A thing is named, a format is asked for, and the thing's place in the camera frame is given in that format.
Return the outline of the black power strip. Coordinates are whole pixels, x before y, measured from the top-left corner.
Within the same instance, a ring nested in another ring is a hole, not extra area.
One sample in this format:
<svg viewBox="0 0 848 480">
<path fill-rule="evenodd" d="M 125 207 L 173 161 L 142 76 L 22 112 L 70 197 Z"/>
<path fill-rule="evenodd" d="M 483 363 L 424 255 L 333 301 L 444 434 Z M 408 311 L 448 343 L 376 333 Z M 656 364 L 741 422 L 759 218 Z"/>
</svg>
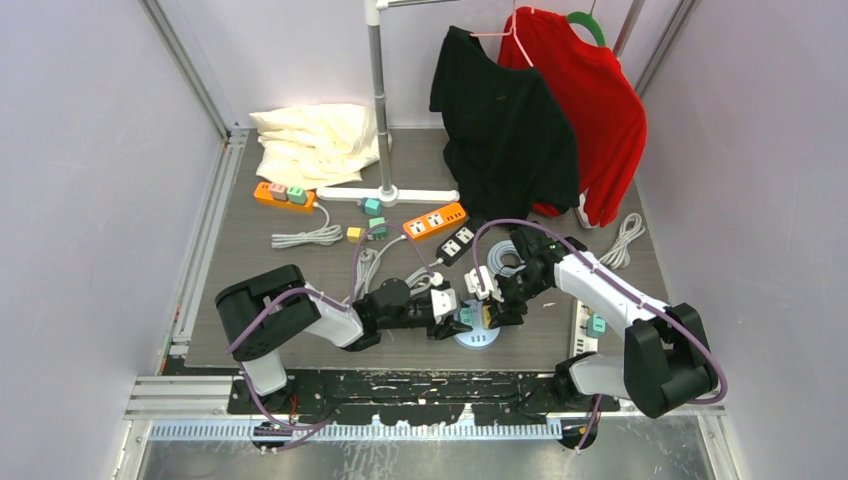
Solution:
<svg viewBox="0 0 848 480">
<path fill-rule="evenodd" d="M 471 248 L 479 226 L 479 222 L 468 220 L 444 240 L 436 250 L 440 263 L 446 267 L 453 266 Z"/>
</svg>

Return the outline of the yellow usb charger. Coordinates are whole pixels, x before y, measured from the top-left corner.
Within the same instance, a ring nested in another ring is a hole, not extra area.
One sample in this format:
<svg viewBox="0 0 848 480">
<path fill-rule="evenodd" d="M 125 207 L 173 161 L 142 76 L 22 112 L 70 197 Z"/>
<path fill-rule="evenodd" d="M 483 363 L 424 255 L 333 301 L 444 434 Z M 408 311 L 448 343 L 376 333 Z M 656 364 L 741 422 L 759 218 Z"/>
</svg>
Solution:
<svg viewBox="0 0 848 480">
<path fill-rule="evenodd" d="M 348 227 L 345 232 L 345 237 L 350 243 L 358 243 L 365 237 L 366 230 L 362 227 Z"/>
</svg>

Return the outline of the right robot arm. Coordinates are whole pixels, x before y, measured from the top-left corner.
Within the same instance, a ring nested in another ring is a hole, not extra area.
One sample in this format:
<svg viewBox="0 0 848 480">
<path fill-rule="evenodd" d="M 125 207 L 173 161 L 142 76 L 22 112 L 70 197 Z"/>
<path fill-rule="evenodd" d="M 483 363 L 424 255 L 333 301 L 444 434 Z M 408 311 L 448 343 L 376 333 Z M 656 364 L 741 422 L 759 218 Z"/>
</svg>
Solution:
<svg viewBox="0 0 848 480">
<path fill-rule="evenodd" d="M 712 404 L 727 395 L 725 373 L 693 307 L 644 294 L 572 237 L 526 220 L 511 223 L 523 269 L 504 277 L 476 262 L 464 276 L 469 293 L 494 302 L 509 324 L 517 324 L 528 300 L 557 289 L 599 314 L 624 342 L 618 356 L 588 352 L 556 365 L 552 389 L 562 407 L 577 411 L 593 396 L 608 396 L 658 418 L 684 404 Z"/>
</svg>

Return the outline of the round blue power strip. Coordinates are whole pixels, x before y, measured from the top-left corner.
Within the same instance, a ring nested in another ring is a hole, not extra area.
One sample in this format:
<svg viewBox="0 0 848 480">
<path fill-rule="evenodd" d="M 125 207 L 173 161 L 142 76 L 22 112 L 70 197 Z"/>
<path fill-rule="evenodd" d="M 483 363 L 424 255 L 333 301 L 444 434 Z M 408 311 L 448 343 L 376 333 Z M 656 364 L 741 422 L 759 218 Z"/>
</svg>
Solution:
<svg viewBox="0 0 848 480">
<path fill-rule="evenodd" d="M 469 305 L 473 308 L 473 330 L 471 332 L 460 333 L 458 335 L 453 336 L 453 339 L 460 346 L 463 346 L 464 348 L 467 348 L 469 350 L 483 350 L 490 347 L 496 341 L 500 333 L 500 328 L 493 330 L 486 330 L 483 328 L 480 310 L 481 303 L 482 302 L 478 300 L 467 300 L 463 302 L 463 305 Z"/>
</svg>

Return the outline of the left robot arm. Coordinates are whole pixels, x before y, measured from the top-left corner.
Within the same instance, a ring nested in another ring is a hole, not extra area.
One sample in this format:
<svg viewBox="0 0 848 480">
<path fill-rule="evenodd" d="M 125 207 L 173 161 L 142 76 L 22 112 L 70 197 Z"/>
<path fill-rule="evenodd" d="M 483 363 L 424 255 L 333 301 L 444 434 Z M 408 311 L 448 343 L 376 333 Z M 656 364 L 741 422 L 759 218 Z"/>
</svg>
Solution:
<svg viewBox="0 0 848 480">
<path fill-rule="evenodd" d="M 303 332 L 358 352 L 378 344 L 385 330 L 423 328 L 429 338 L 442 340 L 473 328 L 462 317 L 456 291 L 440 277 L 419 293 L 392 278 L 343 304 L 289 264 L 224 288 L 214 304 L 228 354 L 245 374 L 255 403 L 269 413 L 285 409 L 292 397 L 279 349 Z"/>
</svg>

